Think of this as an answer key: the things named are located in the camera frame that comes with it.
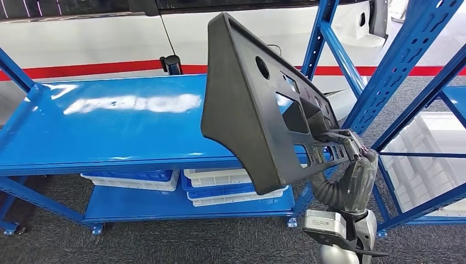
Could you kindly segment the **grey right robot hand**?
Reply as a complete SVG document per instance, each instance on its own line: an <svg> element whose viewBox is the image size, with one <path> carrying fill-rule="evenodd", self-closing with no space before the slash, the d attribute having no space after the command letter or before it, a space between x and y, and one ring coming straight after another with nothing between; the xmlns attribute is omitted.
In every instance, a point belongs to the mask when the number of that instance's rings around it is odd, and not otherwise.
<svg viewBox="0 0 466 264"><path fill-rule="evenodd" d="M365 214L375 182L377 152L348 129L328 130L317 135L317 140L341 144L349 165L337 181L327 180L324 172L311 175L309 182L314 198L339 211Z"/></svg>

